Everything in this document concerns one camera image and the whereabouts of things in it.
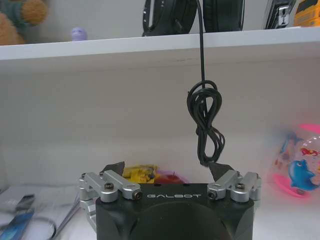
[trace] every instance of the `stuffed toy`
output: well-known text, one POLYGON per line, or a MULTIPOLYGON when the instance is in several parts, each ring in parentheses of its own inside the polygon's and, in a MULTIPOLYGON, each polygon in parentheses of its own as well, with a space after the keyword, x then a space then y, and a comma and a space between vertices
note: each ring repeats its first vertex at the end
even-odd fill
POLYGON ((42 23, 46 16, 42 0, 0 0, 0 45, 24 44, 26 29, 42 23))

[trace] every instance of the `pink toy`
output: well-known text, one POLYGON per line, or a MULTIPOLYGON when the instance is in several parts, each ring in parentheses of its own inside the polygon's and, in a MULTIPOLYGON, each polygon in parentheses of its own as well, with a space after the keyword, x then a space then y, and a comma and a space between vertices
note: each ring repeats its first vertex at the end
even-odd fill
POLYGON ((272 165, 274 182, 286 193, 307 198, 320 187, 320 125, 290 132, 272 165))

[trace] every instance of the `silver metal bracket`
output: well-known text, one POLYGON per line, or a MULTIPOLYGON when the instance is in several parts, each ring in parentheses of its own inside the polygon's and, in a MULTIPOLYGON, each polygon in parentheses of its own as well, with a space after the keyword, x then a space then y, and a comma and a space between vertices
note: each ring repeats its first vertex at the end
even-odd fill
POLYGON ((207 194, 210 200, 219 200, 226 197, 230 191, 230 197, 235 202, 246 203, 249 199, 258 201, 261 199, 261 178, 257 173, 248 172, 243 178, 239 172, 228 170, 214 183, 207 185, 207 194))
POLYGON ((99 175, 83 173, 79 179, 80 207, 85 211, 87 220, 97 231, 96 204, 94 198, 104 203, 112 203, 118 199, 118 190, 128 200, 139 200, 142 192, 139 184, 130 183, 124 177, 112 170, 100 172, 99 175))
POLYGON ((287 26, 289 24, 290 6, 281 6, 278 8, 278 26, 287 26))
POLYGON ((129 182, 112 170, 107 170, 100 174, 104 180, 113 183, 115 188, 122 192, 125 199, 139 200, 142 197, 140 185, 129 182))
POLYGON ((235 170, 228 170, 216 182, 207 185, 208 197, 211 200, 224 199, 227 190, 236 182, 238 182, 238 172, 235 170))

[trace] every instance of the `white shelf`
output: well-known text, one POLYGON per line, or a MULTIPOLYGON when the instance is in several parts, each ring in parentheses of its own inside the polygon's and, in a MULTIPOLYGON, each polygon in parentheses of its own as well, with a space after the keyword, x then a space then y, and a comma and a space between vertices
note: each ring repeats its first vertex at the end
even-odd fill
MULTIPOLYGON (((208 64, 320 57, 320 28, 206 33, 208 64)), ((0 74, 104 71, 199 64, 199 35, 0 46, 0 74)))

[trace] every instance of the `black object on shelf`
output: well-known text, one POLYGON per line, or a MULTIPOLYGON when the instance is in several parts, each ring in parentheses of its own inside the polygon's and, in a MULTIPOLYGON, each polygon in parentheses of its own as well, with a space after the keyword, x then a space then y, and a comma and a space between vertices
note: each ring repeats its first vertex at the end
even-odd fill
POLYGON ((188 34, 196 12, 195 0, 146 0, 142 36, 188 34))
POLYGON ((264 29, 283 29, 289 24, 296 0, 269 0, 265 9, 264 29))
POLYGON ((244 24, 245 0, 203 0, 205 31, 241 31, 244 24))

